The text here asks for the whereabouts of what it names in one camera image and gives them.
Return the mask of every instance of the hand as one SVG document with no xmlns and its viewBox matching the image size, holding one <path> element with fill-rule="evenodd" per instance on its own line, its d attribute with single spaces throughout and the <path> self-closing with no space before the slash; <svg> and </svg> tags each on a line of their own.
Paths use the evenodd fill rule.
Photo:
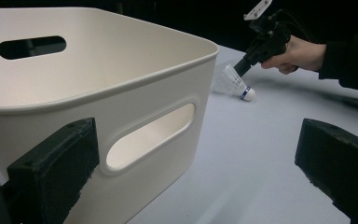
<svg viewBox="0 0 358 224">
<path fill-rule="evenodd" d="M 317 71 L 324 62 L 325 49 L 326 45 L 313 44 L 292 35 L 287 43 L 286 52 L 272 56 L 261 63 L 261 67 L 276 67 L 285 75 L 296 71 L 298 67 Z"/>
</svg>

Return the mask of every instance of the storage bin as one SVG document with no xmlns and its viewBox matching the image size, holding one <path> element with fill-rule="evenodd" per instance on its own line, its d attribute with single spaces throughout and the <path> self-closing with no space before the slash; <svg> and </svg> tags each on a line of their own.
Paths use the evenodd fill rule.
<svg viewBox="0 0 358 224">
<path fill-rule="evenodd" d="M 193 161 L 218 50 L 95 8 L 0 8 L 1 172 L 94 117 L 101 163 L 65 223 L 128 221 Z"/>
</svg>

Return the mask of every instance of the table surface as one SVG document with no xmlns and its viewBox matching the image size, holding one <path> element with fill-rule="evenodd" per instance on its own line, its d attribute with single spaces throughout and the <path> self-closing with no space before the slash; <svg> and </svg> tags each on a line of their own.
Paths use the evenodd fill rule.
<svg viewBox="0 0 358 224">
<path fill-rule="evenodd" d="M 213 78 L 243 55 L 220 46 Z M 192 165 L 129 224 L 350 223 L 295 166 L 295 154 L 304 118 L 358 136 L 358 91 L 259 64 L 243 79 L 254 100 L 211 92 Z"/>
</svg>

